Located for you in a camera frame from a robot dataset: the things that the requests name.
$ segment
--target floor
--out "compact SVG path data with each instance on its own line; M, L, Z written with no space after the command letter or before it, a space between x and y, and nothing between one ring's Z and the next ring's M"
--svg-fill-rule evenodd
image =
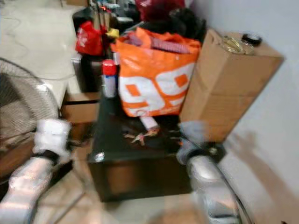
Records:
M5 0L0 17L0 57L40 77L57 101L65 88L80 92L71 64L75 34L71 15L81 7L61 7L59 0ZM156 197L102 204L85 162L89 147L74 153L76 173L70 172L41 198L34 224L50 224L83 189L86 194L58 224L199 224L191 195Z
M0 57L40 77L58 101L62 89L80 92L71 64L76 41L71 16L80 8L61 7L60 0L5 0L0 9Z

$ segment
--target clutter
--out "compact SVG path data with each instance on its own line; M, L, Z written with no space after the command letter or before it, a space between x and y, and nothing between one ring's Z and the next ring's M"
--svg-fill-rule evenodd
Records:
M173 32L189 39L203 42L206 34L206 21L198 18L188 8L174 9L169 13Z
M241 41L241 34L227 35ZM254 47L253 55L233 54L221 46L221 36L209 30L181 121L202 120L209 125L209 141L224 141L282 61L282 55L265 42Z
M117 28L120 31L120 33L130 28L131 26L135 25L135 22L132 18L123 17L123 16L117 17L116 23L117 26L114 28Z
M140 117L140 121L148 131L159 129L159 124L153 117Z
M168 130L177 128L178 116L155 117L160 126L156 136L144 137L144 146L133 138L145 134L139 118L128 117L119 97L103 97L88 165L101 201L186 194L191 191L186 168L177 162L177 141ZM97 160L97 155L105 155Z
M119 38L120 37L120 31L118 29L111 28L109 32L106 33L106 35L110 38Z
M198 18L194 12L188 8L178 8L170 11L167 20L143 21L130 27L122 35L129 31L136 30L137 27L149 30L154 33L179 34L182 37L203 42L206 34L206 21Z
M262 38L255 34L244 34L242 36L242 41L252 44L257 47L261 44Z
M140 22L140 12L135 1L125 1L123 12L125 16L132 18L134 22Z
M228 52L240 55L252 55L254 53L253 45L247 42L239 41L230 36L222 37L221 46Z
M110 29L111 14L107 11L103 11L99 15L100 15L100 25L105 27L106 30L109 30Z
M135 135L126 133L123 136L125 138L133 139L133 141L131 141L131 143L139 141L140 145L145 146L144 137L154 137L154 136L157 136L158 132L159 132L159 129L152 129L152 130L149 130L146 134L140 133L137 136L135 136Z
M102 55L103 46L100 30L93 27L92 22L87 21L78 30L76 51L81 54Z
M104 94L108 98L116 96L116 66L114 60L106 59L102 63L102 77L104 80Z
M78 34L78 30L80 26L87 22L87 21L93 21L93 11L90 7L86 7L84 9L81 9L77 12L75 12L72 16L73 24L75 28L76 35Z
M141 28L134 34L140 46L127 43L129 37L119 38L115 46L120 54L119 94L124 111L131 117L179 114L200 52L200 42ZM169 52L184 50L189 53Z
M167 20L169 12L176 8L185 7L185 2L184 0L136 0L136 6L140 11L141 20L157 21Z

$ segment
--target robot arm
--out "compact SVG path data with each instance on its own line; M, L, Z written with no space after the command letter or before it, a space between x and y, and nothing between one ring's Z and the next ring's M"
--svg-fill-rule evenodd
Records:
M29 224L32 222L39 197L47 189L56 164L69 161L66 149L71 125L58 119L40 120L34 138L34 155L15 170L9 189L0 203L0 223Z
M202 207L210 224L241 224L237 201L207 156L192 157L188 164L196 204Z

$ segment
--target cable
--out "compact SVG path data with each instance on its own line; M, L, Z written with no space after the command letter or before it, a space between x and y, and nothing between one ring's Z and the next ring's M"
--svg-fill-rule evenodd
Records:
M10 29L9 29L6 33L4 33L4 34L6 34L7 36L10 36L11 39L15 42L15 44L17 44L17 45L21 46L23 49L25 49L25 52L24 52L22 55L17 56L17 57L15 57L15 58L23 58L23 57L25 57L25 56L28 54L29 49L28 49L24 44L20 43L20 42L16 39L15 34L12 33L16 28L18 28L18 27L21 25L22 21L19 20L19 19L17 19L17 18L9 18L9 17L2 17L2 19L17 21L17 24L16 24L15 26L13 26L12 28L10 28Z
M2 185L2 184L4 184L4 183L7 183L8 181L9 181L9 178L6 179L6 180L4 180L4 181L2 181L2 182L0 182L0 185Z
M42 80L53 80L53 81L66 80L66 79L69 79L69 78L72 78L72 77L76 76L75 74L71 74L71 75L67 75L67 76L62 77L62 78L43 78L43 77L39 77L39 76L35 76L35 77L24 77L24 76L18 76L18 75L13 75L13 74L6 74L6 75L7 76L16 77L16 78L33 78L33 79L39 78L39 79L42 79Z
M6 13L6 14L4 14L4 13L1 13L0 15L1 16L8 16L8 15L10 15L11 13L13 13L16 9L17 9L17 7L16 6L12 6L13 7L13 9L11 10L11 12L8 12L8 13Z
M196 145L199 149L201 149L202 147L200 145L198 145L196 142L194 142L192 139L190 139L189 137L187 137L184 133L181 133L183 137L185 137L186 139L188 139L192 144ZM230 189L231 193L233 194L235 200L237 201L237 203L240 205L247 221L249 224L255 224L255 222L252 220L252 218L250 217L250 215L248 214L244 204L242 203L242 201L240 200L239 196L236 194L235 190L233 189L233 187L230 185L229 181L227 180L227 178L224 175L224 172L218 167L218 165L214 162L213 159L211 159L211 161L213 161L214 166L216 167L216 169L219 171L219 173L221 174L224 182L226 183L227 187Z
M252 55L254 53L254 47L252 44L239 41L230 36L222 37L221 46L226 51L234 54Z

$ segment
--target yellow object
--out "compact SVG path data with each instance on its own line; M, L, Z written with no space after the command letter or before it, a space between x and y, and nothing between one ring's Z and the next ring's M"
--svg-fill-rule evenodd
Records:
M112 38L119 38L120 37L120 31L118 29L111 28L108 33L106 33L107 36Z

